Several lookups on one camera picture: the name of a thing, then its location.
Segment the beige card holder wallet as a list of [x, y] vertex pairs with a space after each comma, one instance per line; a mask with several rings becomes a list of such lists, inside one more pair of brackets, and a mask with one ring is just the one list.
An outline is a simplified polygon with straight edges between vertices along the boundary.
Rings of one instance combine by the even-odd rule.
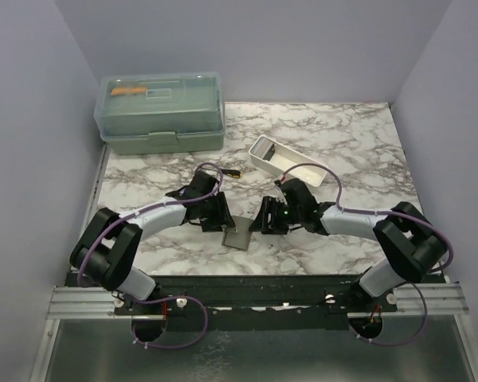
[[251, 238], [249, 227], [253, 220], [243, 216], [232, 216], [232, 218], [235, 226], [233, 228], [227, 228], [224, 231], [221, 245], [228, 248], [247, 251]]

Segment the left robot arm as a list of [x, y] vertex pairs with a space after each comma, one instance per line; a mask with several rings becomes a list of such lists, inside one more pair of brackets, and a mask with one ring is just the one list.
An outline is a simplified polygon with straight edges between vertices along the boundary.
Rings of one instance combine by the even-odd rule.
[[153, 314], [161, 302], [156, 281], [133, 266], [140, 242], [192, 220], [200, 220], [207, 230], [232, 225], [219, 190], [222, 181], [222, 175], [215, 178], [197, 170], [189, 185], [153, 205], [122, 213], [99, 209], [69, 257], [78, 270], [78, 284], [87, 276], [105, 290], [131, 296], [141, 313]]

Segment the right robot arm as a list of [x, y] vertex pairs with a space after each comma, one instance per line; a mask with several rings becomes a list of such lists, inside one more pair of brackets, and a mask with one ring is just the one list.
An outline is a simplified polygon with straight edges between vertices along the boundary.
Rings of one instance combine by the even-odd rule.
[[345, 235], [374, 240], [385, 258], [364, 271], [351, 285], [352, 306], [367, 312], [382, 294], [403, 283], [419, 283], [451, 244], [408, 202], [387, 211], [345, 209], [336, 202], [318, 202], [299, 179], [277, 181], [284, 198], [264, 197], [250, 232], [286, 235], [303, 228], [321, 236]]

